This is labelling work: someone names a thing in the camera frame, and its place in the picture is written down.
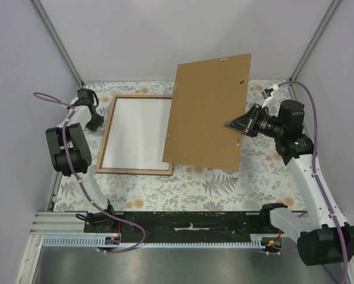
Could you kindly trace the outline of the brown cardboard backing board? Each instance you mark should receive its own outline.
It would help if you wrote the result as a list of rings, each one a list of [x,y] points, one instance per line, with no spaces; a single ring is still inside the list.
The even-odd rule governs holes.
[[[251,55],[177,66],[163,161],[238,171],[242,134],[225,123],[245,113]]]

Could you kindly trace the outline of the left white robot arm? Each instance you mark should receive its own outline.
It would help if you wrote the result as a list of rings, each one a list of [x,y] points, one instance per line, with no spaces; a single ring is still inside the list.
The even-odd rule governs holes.
[[[93,175],[92,154],[84,134],[84,129],[95,132],[104,122],[104,117],[96,112],[99,105],[97,94],[91,89],[79,89],[76,100],[69,104],[44,93],[34,96],[43,96],[46,101],[61,104],[68,110],[63,122],[46,130],[46,140],[54,169],[77,180],[86,203],[86,213],[77,213],[76,218],[85,222],[84,232],[114,232],[118,218]]]

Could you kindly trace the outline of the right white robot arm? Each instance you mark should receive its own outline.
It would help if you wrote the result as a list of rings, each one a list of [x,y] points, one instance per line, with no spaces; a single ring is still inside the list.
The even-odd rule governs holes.
[[[297,245],[307,266],[344,263],[354,255],[354,225],[337,207],[314,159],[314,143],[303,134],[304,105],[282,101],[278,115],[270,115],[262,106],[253,105],[243,116],[225,123],[225,127],[248,137],[263,134],[275,141],[277,153],[294,176],[306,205],[308,221],[293,213],[286,204],[265,204],[258,218],[265,233],[281,230]]]

